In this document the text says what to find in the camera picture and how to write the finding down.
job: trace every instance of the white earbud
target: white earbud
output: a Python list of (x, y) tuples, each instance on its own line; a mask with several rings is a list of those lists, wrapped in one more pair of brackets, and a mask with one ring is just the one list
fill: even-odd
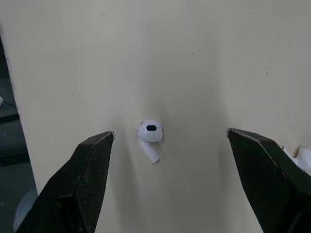
[(156, 120), (143, 121), (137, 129), (137, 138), (140, 146), (148, 155), (151, 162), (155, 164), (159, 161), (159, 156), (155, 149), (150, 145), (150, 142), (158, 142), (163, 138), (163, 126)]

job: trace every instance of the floor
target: floor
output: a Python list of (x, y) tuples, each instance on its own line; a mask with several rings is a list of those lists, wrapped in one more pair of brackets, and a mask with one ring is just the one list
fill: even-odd
[(0, 167), (0, 184), (0, 231), (13, 233), (18, 203), (35, 186), (30, 163)]

